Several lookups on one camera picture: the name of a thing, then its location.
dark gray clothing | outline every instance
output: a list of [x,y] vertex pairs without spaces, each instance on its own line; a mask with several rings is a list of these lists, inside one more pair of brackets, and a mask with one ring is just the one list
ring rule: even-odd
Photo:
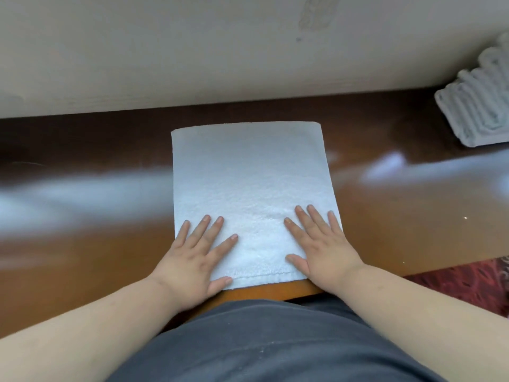
[[335,296],[225,303],[157,336],[109,381],[443,381]]

wall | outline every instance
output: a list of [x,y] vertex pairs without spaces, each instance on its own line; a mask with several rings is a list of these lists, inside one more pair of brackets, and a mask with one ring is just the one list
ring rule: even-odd
[[509,0],[0,0],[0,117],[430,86]]

patterned red rug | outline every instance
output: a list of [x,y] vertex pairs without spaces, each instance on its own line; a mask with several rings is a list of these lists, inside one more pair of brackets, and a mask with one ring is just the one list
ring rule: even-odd
[[406,279],[495,314],[509,314],[509,256],[407,276]]

hand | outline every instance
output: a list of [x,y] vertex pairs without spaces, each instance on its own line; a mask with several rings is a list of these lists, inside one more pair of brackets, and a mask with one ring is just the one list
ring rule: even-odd
[[286,258],[321,289],[337,293],[347,273],[365,264],[348,243],[332,211],[327,213],[330,226],[313,205],[308,206],[308,212],[309,216],[300,206],[295,208],[304,230],[289,218],[284,219],[284,225],[306,252],[307,259],[297,255]]
[[179,311],[197,306],[233,281],[227,276],[210,281],[214,267],[238,240],[234,234],[209,252],[223,222],[224,219],[219,217],[206,231],[210,223],[210,216],[207,215],[187,237],[191,223],[186,220],[169,251],[149,275],[150,279],[168,286],[177,299]]

finger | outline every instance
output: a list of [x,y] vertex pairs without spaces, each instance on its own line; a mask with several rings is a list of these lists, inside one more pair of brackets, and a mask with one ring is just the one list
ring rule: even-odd
[[230,250],[232,250],[238,240],[238,235],[234,234],[207,254],[207,263],[209,263],[211,270],[221,261],[224,256],[226,256]]
[[286,260],[293,264],[293,266],[298,269],[302,274],[304,274],[306,277],[309,277],[311,275],[311,272],[309,271],[309,265],[308,261],[306,259],[303,259],[301,256],[297,255],[287,255]]
[[318,228],[323,234],[328,236],[332,235],[331,227],[323,220],[322,216],[320,215],[320,213],[318,213],[318,211],[315,209],[313,205],[308,205],[308,212],[309,215],[311,216],[311,219],[315,222],[315,224],[318,226]]
[[327,212],[327,217],[329,218],[330,229],[334,232],[334,234],[343,236],[343,231],[341,230],[340,223],[337,222],[337,218],[332,210]]
[[295,214],[299,218],[299,221],[306,230],[307,234],[309,234],[309,237],[316,240],[323,236],[322,231],[318,228],[311,217],[309,217],[308,214],[304,212],[304,209],[302,209],[300,206],[296,206]]
[[175,237],[175,241],[173,242],[172,246],[175,248],[180,248],[184,243],[186,242],[187,234],[189,233],[189,227],[191,226],[191,223],[186,220],[180,227],[180,231],[177,234],[177,237]]
[[294,223],[292,220],[290,220],[288,217],[284,219],[284,226],[287,227],[289,232],[292,234],[292,236],[295,238],[297,243],[304,248],[304,246],[309,245],[313,242],[312,238],[309,237],[309,235],[303,231],[299,225]]
[[225,276],[216,279],[209,284],[209,288],[207,289],[207,297],[213,297],[218,294],[223,288],[229,286],[233,282],[231,277]]
[[209,252],[210,247],[212,246],[214,240],[220,233],[224,221],[225,221],[224,218],[218,217],[216,222],[213,223],[210,229],[206,231],[200,238],[200,241],[196,243],[195,248],[198,249],[200,253],[206,255]]
[[205,217],[203,217],[198,224],[196,228],[194,228],[194,231],[189,235],[186,242],[184,243],[184,246],[187,248],[193,248],[196,243],[200,240],[200,238],[203,236],[203,233],[207,230],[207,226],[209,226],[210,223],[210,216],[207,214]]

